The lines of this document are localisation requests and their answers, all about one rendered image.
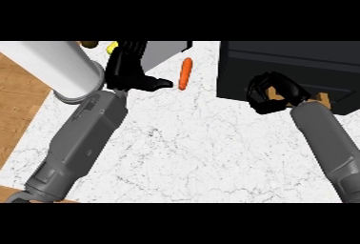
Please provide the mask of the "grey flat panel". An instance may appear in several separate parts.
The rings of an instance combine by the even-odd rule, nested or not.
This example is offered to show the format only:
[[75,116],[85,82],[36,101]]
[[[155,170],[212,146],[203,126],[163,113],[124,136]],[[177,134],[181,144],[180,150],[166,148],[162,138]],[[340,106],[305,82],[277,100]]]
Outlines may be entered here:
[[152,70],[168,58],[191,46],[191,41],[149,41],[140,59],[143,71]]

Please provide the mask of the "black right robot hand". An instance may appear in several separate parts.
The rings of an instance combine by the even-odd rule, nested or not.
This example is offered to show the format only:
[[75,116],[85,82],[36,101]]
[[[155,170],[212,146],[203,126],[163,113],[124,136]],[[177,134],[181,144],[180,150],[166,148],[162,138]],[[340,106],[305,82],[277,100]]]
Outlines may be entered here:
[[258,114],[283,111],[311,98],[304,88],[278,72],[265,72],[250,80],[246,100]]

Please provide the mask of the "brown object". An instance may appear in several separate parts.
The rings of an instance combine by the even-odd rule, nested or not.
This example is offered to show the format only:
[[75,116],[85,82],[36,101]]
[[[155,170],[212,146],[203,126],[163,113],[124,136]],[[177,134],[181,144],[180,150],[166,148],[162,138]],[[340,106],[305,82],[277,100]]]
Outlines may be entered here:
[[98,46],[98,41],[76,41],[81,47],[94,49]]

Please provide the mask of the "white cup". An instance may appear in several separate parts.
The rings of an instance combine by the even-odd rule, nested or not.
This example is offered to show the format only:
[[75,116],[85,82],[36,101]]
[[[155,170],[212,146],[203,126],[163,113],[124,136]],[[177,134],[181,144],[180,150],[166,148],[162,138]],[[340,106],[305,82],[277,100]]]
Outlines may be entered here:
[[50,86],[66,104],[103,88],[104,69],[75,41],[0,41],[0,51]]

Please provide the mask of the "black drawer cabinet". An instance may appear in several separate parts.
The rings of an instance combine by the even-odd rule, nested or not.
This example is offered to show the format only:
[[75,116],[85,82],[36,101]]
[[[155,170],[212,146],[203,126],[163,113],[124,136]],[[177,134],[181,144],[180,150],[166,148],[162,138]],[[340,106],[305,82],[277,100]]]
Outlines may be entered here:
[[333,114],[360,110],[360,41],[222,41],[216,96],[245,101],[256,75],[277,71],[311,95],[326,92]]

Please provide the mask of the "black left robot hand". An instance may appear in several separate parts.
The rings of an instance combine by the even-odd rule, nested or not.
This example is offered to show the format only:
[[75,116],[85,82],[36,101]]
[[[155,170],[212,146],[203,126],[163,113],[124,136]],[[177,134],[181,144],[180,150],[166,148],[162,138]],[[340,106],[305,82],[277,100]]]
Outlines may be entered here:
[[146,44],[146,41],[118,41],[104,67],[104,83],[110,90],[153,92],[172,87],[171,81],[144,74],[140,59]]

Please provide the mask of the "orange carrot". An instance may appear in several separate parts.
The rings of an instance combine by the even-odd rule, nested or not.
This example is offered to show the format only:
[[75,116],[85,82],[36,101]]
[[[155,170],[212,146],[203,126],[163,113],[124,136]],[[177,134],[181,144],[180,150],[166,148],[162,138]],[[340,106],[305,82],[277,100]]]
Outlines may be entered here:
[[178,89],[181,91],[187,88],[191,69],[193,69],[193,60],[190,57],[187,57],[183,60],[180,78],[178,78]]

